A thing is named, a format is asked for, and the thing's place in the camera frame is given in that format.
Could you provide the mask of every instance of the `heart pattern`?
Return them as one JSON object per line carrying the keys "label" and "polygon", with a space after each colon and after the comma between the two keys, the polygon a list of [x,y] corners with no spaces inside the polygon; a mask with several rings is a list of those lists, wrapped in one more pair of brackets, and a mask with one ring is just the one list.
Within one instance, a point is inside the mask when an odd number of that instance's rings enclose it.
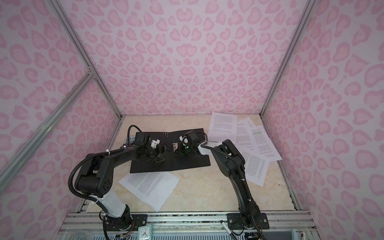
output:
{"label": "heart pattern", "polygon": [[321,0],[266,112],[322,239],[384,239],[383,7]]}
{"label": "heart pattern", "polygon": [[80,201],[69,192],[70,172],[88,153],[105,150],[116,122],[92,81],[0,196],[1,239],[56,236]]}
{"label": "heart pattern", "polygon": [[61,3],[118,108],[135,115],[259,113],[306,1]]}
{"label": "heart pattern", "polygon": [[88,71],[45,1],[5,1],[0,25],[0,172]]}

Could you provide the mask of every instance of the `wall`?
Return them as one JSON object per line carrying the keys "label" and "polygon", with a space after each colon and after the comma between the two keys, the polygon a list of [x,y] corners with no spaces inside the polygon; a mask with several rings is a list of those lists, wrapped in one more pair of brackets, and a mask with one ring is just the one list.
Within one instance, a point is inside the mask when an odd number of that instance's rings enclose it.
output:
{"label": "wall", "polygon": [[384,2],[320,2],[266,114],[322,239],[384,238]]}
{"label": "wall", "polygon": [[44,0],[0,3],[0,172],[87,69]]}
{"label": "wall", "polygon": [[305,3],[61,1],[123,114],[259,113]]}
{"label": "wall", "polygon": [[88,153],[105,151],[117,118],[91,82],[0,196],[1,239],[54,238],[80,198],[68,176]]}

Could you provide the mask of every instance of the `clock face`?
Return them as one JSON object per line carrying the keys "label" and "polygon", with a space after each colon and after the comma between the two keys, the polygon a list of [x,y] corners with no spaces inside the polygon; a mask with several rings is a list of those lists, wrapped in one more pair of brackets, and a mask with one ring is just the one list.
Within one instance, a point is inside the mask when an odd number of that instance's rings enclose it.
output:
{"label": "clock face", "polygon": [[151,229],[151,226],[142,226],[142,227],[139,227],[139,240],[150,240],[151,239],[151,235],[152,235],[152,229]]}

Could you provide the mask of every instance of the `table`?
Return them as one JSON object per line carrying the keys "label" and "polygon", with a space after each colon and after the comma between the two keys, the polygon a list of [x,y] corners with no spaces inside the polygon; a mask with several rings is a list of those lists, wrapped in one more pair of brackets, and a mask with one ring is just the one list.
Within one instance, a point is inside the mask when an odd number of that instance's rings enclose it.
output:
{"label": "table", "polygon": [[[238,119],[247,117],[257,126],[262,125],[259,115],[239,115]],[[137,125],[143,132],[172,132],[195,128],[204,128],[204,131],[208,132],[210,118],[210,115],[126,116],[112,149],[118,149],[125,143],[128,127],[132,124]],[[131,128],[130,135],[134,136],[136,132],[135,128]],[[209,167],[171,171],[180,181],[160,211],[238,211],[236,193],[230,180],[221,173],[213,156],[210,156],[210,162]],[[131,212],[153,212],[149,205],[119,184],[119,180],[129,173],[130,167],[131,162],[127,162],[114,169],[114,191],[120,200],[130,207]],[[264,187],[247,182],[260,210],[294,210],[277,162],[269,164]],[[100,210],[93,202],[87,208],[87,212]]]}

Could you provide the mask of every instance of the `alarm clock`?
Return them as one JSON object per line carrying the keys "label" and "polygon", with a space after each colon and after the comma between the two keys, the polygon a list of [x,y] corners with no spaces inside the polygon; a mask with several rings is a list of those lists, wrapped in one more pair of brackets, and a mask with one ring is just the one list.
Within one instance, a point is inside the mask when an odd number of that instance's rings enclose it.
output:
{"label": "alarm clock", "polygon": [[141,226],[137,229],[139,240],[152,239],[152,225]]}

